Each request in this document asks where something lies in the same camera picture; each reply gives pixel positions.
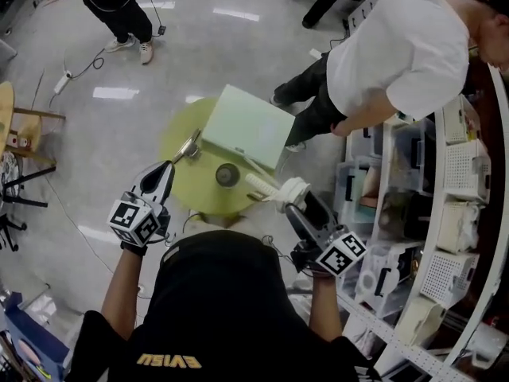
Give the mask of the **black wristwatch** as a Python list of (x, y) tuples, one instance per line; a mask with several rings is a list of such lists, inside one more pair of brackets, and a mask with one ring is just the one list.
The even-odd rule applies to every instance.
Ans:
[(146, 252), (147, 252), (147, 249), (148, 247), (145, 245), (145, 246), (138, 246), (136, 244), (130, 244), (130, 243), (127, 243), (125, 241), (122, 241), (120, 243), (120, 248), (124, 251), (129, 251), (141, 258), (143, 258), (145, 255), (146, 255)]

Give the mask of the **person's right forearm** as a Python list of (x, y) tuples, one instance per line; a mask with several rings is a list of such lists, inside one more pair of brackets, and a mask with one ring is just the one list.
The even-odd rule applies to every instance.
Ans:
[(336, 280), (333, 277), (313, 277), (309, 328), (326, 341), (333, 341), (343, 334)]

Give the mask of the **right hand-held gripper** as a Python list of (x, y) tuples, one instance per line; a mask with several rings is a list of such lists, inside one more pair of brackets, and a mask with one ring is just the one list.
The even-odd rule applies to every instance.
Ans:
[(300, 241), (291, 252), (298, 272), (338, 278), (367, 253), (366, 244), (346, 225), (337, 225), (333, 211), (314, 192), (305, 197), (305, 210), (295, 204), (285, 214)]

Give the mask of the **white curved shelf unit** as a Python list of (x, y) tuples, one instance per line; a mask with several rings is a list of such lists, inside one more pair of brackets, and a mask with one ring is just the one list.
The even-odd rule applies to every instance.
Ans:
[[(487, 312), (492, 299), (499, 291), (499, 285), (509, 253), (509, 99), (500, 71), (491, 65), (487, 65), (487, 67), (492, 79), (493, 90), (496, 94), (498, 112), (501, 117), (500, 129), (503, 135), (503, 139), (501, 139), (502, 144), (495, 146), (495, 155), (500, 157), (496, 158), (492, 156), (492, 161), (500, 159), (505, 162), (503, 208), (500, 213), (501, 224), (490, 270), (487, 274), (483, 290), (480, 293), (479, 300), (464, 331), (458, 338), (457, 343), (452, 347), (450, 354), (448, 354), (443, 361), (437, 359), (433, 354), (420, 346), (405, 345), (399, 338), (400, 334), (395, 330), (395, 327), (388, 325), (383, 319), (377, 318), (365, 307), (361, 306), (360, 303), (355, 302), (354, 299), (350, 298), (341, 290), (342, 286), (339, 285), (337, 291), (339, 306), (350, 314), (349, 319), (353, 321), (351, 325), (347, 324), (347, 331), (350, 333), (346, 333), (345, 335), (349, 338), (353, 338), (355, 325), (358, 330), (372, 332), (387, 344), (386, 355), (384, 356), (383, 354), (375, 366), (380, 375), (382, 375), (384, 369), (389, 371), (404, 359), (433, 377), (431, 382), (474, 382), (472, 378), (455, 369), (453, 367), (453, 362), (460, 356), (460, 351), (466, 348), (476, 327), (481, 323), (482, 317)], [(439, 200), (434, 202), (433, 205), (433, 213), (436, 213), (436, 216), (431, 220), (429, 236), (425, 243), (424, 256), (421, 260), (422, 265), (418, 269), (414, 285), (410, 290), (410, 299), (418, 295), (420, 286), (425, 281), (425, 274), (428, 270), (433, 253), (432, 243), (434, 241), (432, 238), (434, 239), (438, 236), (439, 224), (443, 215), (441, 207), (438, 204), (440, 202), (445, 202), (445, 193), (441, 187), (441, 183), (444, 181), (445, 177), (444, 155), (438, 156), (437, 174), (438, 182), (436, 182), (435, 194)]]

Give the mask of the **silver metal tool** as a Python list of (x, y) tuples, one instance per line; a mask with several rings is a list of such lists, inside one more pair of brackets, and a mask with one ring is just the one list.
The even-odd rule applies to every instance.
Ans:
[(172, 163), (176, 164), (183, 158), (190, 160), (197, 159), (200, 155), (200, 148), (197, 144), (197, 140), (200, 137), (201, 129), (197, 128), (191, 134), (191, 136), (184, 142), (181, 148), (175, 153)]

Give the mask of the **person's beige trousers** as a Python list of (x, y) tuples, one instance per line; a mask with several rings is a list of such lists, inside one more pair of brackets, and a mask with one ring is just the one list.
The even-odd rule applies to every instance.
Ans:
[(186, 233), (194, 229), (239, 229), (247, 223), (247, 218), (242, 215), (220, 216), (205, 214), (190, 210), (188, 218), (183, 224), (182, 232)]

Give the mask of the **person's left forearm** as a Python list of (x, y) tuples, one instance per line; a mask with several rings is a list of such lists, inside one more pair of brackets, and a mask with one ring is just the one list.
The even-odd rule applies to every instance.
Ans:
[(142, 257), (124, 249), (107, 289), (101, 314), (124, 340), (134, 331)]

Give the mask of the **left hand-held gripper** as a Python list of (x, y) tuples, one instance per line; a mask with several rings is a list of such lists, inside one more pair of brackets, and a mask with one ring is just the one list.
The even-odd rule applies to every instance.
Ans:
[(121, 245), (137, 248), (166, 237), (170, 221), (163, 205), (171, 193), (175, 169), (170, 160), (155, 163), (144, 169), (135, 179), (130, 192), (116, 200), (107, 223)]

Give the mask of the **round table with green cloth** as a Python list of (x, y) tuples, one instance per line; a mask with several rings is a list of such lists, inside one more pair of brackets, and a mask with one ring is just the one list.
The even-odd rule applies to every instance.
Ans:
[[(196, 129), (204, 129), (216, 97), (199, 99), (178, 111), (161, 136), (160, 159), (172, 159)], [(245, 181), (249, 173), (258, 174), (244, 158), (198, 138), (200, 153), (196, 159), (182, 158), (175, 165), (171, 195), (187, 209), (215, 216), (233, 216), (249, 208), (248, 197), (255, 188)], [(227, 189), (216, 181), (217, 169), (231, 163), (238, 167), (239, 182)]]

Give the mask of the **black office chair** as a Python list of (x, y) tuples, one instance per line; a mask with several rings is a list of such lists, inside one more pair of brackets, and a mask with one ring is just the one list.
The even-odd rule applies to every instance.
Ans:
[(15, 229), (19, 232), (24, 232), (27, 230), (27, 224), (22, 222), (21, 224), (16, 224), (12, 220), (9, 219), (6, 213), (0, 215), (0, 251), (4, 248), (10, 248), (12, 252), (16, 252), (19, 250), (18, 244), (14, 243), (11, 235), (10, 229)]

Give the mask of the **black-legged patterned chair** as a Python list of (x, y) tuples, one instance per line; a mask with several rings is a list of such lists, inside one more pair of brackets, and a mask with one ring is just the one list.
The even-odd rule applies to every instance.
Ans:
[(21, 191), (27, 181), (43, 177), (56, 171), (52, 166), (28, 175), (22, 174), (22, 162), (14, 153), (6, 151), (0, 157), (0, 209), (4, 204), (20, 204), (38, 208), (47, 208), (48, 203), (21, 197)]

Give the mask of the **stack of clear storage boxes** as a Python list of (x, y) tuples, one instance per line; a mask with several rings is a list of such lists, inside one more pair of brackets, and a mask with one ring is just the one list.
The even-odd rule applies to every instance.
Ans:
[(433, 119), (368, 128), (336, 170), (335, 208), (367, 246), (342, 286), (378, 318), (402, 312), (429, 231), (436, 167)]

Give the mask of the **row of white perforated baskets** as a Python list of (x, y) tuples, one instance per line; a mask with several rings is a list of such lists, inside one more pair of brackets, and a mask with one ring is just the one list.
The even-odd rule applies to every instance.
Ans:
[(478, 226), (489, 203), (492, 166), (480, 137), (479, 116), (464, 95), (443, 107), (441, 121), (445, 199), (420, 293), (447, 310), (466, 296), (476, 270)]

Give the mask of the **blue plastic chair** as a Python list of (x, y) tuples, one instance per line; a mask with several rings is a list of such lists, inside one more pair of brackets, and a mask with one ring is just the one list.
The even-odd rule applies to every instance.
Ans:
[(13, 292), (4, 305), (7, 329), (18, 356), (42, 382), (64, 382), (69, 348), (22, 310), (21, 303), (22, 294)]

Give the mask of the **pale green flat box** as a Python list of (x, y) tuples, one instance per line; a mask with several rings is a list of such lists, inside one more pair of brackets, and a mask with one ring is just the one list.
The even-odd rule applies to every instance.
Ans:
[(293, 123), (290, 113), (228, 84), (209, 116), (202, 139), (273, 170)]

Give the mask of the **round wooden table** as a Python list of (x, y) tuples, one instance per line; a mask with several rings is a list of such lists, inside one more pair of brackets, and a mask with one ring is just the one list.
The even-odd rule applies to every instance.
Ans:
[[(22, 124), (18, 130), (12, 128), (15, 115), (22, 116)], [(0, 83), (0, 157), (5, 151), (12, 152), (22, 158), (30, 158), (34, 161), (43, 162), (55, 166), (56, 161), (39, 155), (39, 147), (42, 136), (42, 119), (66, 120), (64, 115), (47, 111), (35, 111), (15, 106), (15, 93), (13, 85), (9, 81)], [(10, 135), (29, 138), (32, 146), (28, 149), (14, 148), (7, 144)]]

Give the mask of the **person's black t-shirt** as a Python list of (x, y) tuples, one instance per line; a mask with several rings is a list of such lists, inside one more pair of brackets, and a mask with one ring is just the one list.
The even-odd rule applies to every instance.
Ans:
[(277, 252), (246, 234), (185, 236), (165, 253), (128, 340), (84, 315), (66, 382), (382, 382), (342, 334), (326, 341), (291, 304)]

